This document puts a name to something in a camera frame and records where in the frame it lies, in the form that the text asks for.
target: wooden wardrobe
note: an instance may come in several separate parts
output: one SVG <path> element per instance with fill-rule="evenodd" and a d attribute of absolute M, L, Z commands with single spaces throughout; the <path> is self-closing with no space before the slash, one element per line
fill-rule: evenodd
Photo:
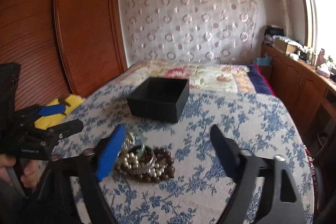
<path fill-rule="evenodd" d="M 0 63 L 21 64 L 16 109 L 88 97 L 126 67 L 118 0 L 0 0 Z"/>

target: bolt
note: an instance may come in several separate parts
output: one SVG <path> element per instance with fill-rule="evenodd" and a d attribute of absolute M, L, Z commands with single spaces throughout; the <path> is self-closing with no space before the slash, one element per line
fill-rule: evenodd
<path fill-rule="evenodd" d="M 85 149 L 85 151 L 84 151 L 85 156 L 91 156 L 91 155 L 94 155 L 94 154 L 95 154 L 95 151 L 91 148 Z"/>
<path fill-rule="evenodd" d="M 277 161 L 286 161 L 286 159 L 283 155 L 275 155 L 274 159 L 277 160 Z"/>
<path fill-rule="evenodd" d="M 59 156 L 58 156 L 58 155 L 52 155 L 52 156 L 50 157 L 50 160 L 51 160 L 51 161 L 57 161 L 57 160 L 59 160 Z"/>
<path fill-rule="evenodd" d="M 253 155 L 250 150 L 246 150 L 246 149 L 240 150 L 240 153 L 245 157 L 250 157 Z"/>

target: table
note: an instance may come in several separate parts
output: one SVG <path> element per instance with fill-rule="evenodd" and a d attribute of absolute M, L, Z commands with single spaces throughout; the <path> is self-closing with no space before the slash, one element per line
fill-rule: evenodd
<path fill-rule="evenodd" d="M 76 156 L 109 136 L 116 125 L 143 132 L 149 146 L 164 147 L 175 157 L 175 178 L 159 184 L 127 179 L 116 172 L 100 183 L 119 223 L 214 224 L 225 208 L 234 183 L 209 140 L 213 124 L 240 148 L 257 156 L 284 155 L 302 197 L 307 223 L 312 222 L 314 193 L 310 167 L 298 131 L 283 103 L 272 95 L 190 90 L 179 123 L 133 117 L 126 98 L 132 86 L 107 84 L 91 95 L 67 120 L 83 121 L 81 133 L 61 140 L 54 153 Z M 258 179 L 246 216 L 253 221 L 261 194 Z M 73 193 L 82 222 L 89 223 L 78 179 Z"/>

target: floral blanket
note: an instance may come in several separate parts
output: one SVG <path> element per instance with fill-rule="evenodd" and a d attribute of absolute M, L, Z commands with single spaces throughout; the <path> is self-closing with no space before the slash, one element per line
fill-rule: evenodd
<path fill-rule="evenodd" d="M 148 77 L 189 79 L 191 89 L 256 93 L 244 65 L 204 66 L 166 61 L 140 61 L 114 80 L 120 85 L 140 85 Z"/>
<path fill-rule="evenodd" d="M 60 140 L 53 152 L 63 157 L 79 155 L 109 136 L 118 124 L 143 132 L 149 146 L 171 150 L 174 179 L 146 184 L 111 172 L 100 183 L 120 224 L 216 223 L 235 184 L 226 177 L 211 145 L 209 130 L 213 124 L 240 148 L 257 156 L 283 155 L 301 195 L 306 222 L 312 222 L 314 191 L 307 155 L 293 120 L 278 98 L 194 89 L 179 122 L 167 124 L 131 115 L 126 98 L 134 89 L 110 82 L 92 94 L 67 117 L 67 121 L 83 121 L 83 131 Z M 90 223 L 78 179 L 72 184 L 81 220 Z M 258 179 L 246 223 L 255 218 L 261 186 L 262 179 Z"/>

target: red fabric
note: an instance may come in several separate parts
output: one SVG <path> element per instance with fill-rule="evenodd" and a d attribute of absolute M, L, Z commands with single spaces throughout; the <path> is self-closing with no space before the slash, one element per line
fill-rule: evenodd
<path fill-rule="evenodd" d="M 265 78 L 265 76 L 261 74 L 261 71 L 260 71 L 259 67 L 257 65 L 254 65 L 254 67 L 256 68 L 257 72 L 261 75 L 261 77 L 264 80 L 266 86 L 272 92 L 272 95 L 276 96 L 274 90 L 272 89 L 271 85 L 269 84 L 269 82 L 267 81 L 267 79 Z"/>

